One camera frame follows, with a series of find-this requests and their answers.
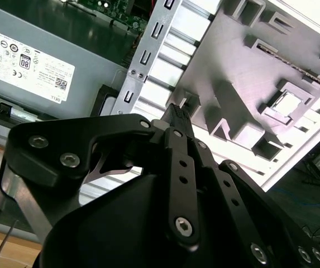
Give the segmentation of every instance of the power supply label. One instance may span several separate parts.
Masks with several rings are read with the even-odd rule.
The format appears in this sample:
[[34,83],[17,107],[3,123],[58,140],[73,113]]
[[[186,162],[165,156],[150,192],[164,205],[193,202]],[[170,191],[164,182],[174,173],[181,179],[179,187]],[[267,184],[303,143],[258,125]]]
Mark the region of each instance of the power supply label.
[[75,67],[0,33],[0,80],[61,103]]

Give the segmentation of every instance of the mounting hole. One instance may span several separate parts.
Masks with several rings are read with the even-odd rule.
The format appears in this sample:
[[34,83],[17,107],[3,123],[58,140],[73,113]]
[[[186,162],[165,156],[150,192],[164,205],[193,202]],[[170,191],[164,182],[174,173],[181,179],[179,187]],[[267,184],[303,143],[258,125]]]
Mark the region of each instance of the mounting hole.
[[187,184],[187,183],[188,183],[187,179],[186,179],[185,177],[183,177],[183,176],[180,176],[180,181],[181,181],[183,184]]
[[150,124],[147,123],[146,121],[140,121],[140,124],[141,124],[143,127],[150,128]]
[[224,183],[225,183],[226,187],[230,187],[231,186],[231,184],[229,182],[227,182],[226,180],[224,181]]
[[187,163],[185,161],[180,161],[181,166],[183,166],[184,168],[187,166]]
[[175,133],[175,135],[176,135],[177,137],[182,137],[182,136],[183,136],[182,133],[179,132],[178,130],[174,130],[173,132]]
[[233,203],[233,205],[235,205],[236,207],[238,207],[239,206],[239,202],[236,200],[236,199],[232,199],[232,203]]

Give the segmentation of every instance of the green circuit board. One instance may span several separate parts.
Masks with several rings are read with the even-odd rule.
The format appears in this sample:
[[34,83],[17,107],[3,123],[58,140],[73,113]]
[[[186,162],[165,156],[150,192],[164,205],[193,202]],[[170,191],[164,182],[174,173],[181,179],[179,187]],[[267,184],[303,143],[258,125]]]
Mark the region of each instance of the green circuit board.
[[143,32],[147,26],[147,21],[144,18],[131,14],[134,0],[78,0],[78,3],[86,8],[105,14],[136,32]]

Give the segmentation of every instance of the gray metal panel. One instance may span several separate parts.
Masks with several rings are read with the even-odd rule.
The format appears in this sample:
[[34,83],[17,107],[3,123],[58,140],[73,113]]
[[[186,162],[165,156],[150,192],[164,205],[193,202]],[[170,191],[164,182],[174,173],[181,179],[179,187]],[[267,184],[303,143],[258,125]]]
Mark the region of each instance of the gray metal panel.
[[[130,113],[132,111],[181,4],[182,0],[157,1],[111,114]],[[132,98],[125,102],[128,93],[132,93]]]
[[[59,7],[56,6],[57,10],[52,11],[51,3],[53,1],[32,1],[32,4],[29,5],[26,2],[29,1],[17,2],[17,10],[23,10],[23,14],[27,14],[27,18],[33,17],[33,20],[38,18],[38,24],[47,26],[47,30],[53,26],[58,33],[63,33],[61,36],[67,35],[68,40],[78,40],[77,43],[82,41],[81,37],[84,37],[84,44],[93,40],[88,35],[89,28],[87,26],[90,25],[90,22],[87,22],[87,17],[83,17],[88,16],[86,13],[81,11],[82,13],[79,13],[79,16],[73,17],[72,22],[69,17],[61,16],[56,12],[60,10]],[[78,25],[77,23],[81,23],[83,19],[87,24]],[[97,23],[94,23],[92,29],[94,32],[104,33],[104,36],[99,35],[97,40],[93,40],[90,44],[94,47],[95,43],[99,44],[100,47],[106,46],[113,52],[117,50],[119,46],[112,42],[112,38],[119,40],[121,36],[116,31]],[[113,31],[113,36],[109,36],[109,31]],[[0,81],[0,97],[5,97],[22,107],[45,112],[57,118],[74,118],[90,115],[99,88],[103,84],[114,89],[121,89],[126,76],[125,68],[1,10],[0,33],[75,66],[75,73],[66,102],[57,104],[2,81]],[[129,42],[125,35],[121,38],[123,38],[122,46]],[[107,53],[106,51],[96,52],[99,54]],[[118,50],[118,56],[121,56],[121,52],[122,50]]]
[[[213,100],[214,90],[220,92],[220,82],[230,81],[254,119],[267,131],[281,133],[287,130],[286,126],[258,112],[261,104],[267,103],[279,90],[279,82],[286,79],[312,95],[318,89],[305,83],[303,74],[256,47],[248,47],[246,41],[248,37],[263,40],[296,66],[320,74],[320,35],[268,1],[263,15],[268,11],[284,15],[293,26],[290,34],[282,34],[260,20],[252,27],[247,27],[226,14],[231,4],[232,1],[227,1],[219,9],[176,90],[186,89],[199,95],[203,108],[193,122],[206,128],[203,112]],[[233,106],[231,112],[236,114],[237,108]]]

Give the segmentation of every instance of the metal frame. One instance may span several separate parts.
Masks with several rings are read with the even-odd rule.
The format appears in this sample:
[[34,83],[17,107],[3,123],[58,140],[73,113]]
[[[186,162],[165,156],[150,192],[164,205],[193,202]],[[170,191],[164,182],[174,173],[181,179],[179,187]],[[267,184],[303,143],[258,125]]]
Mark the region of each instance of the metal frame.
[[157,1],[111,114],[131,113],[181,4],[182,0]]

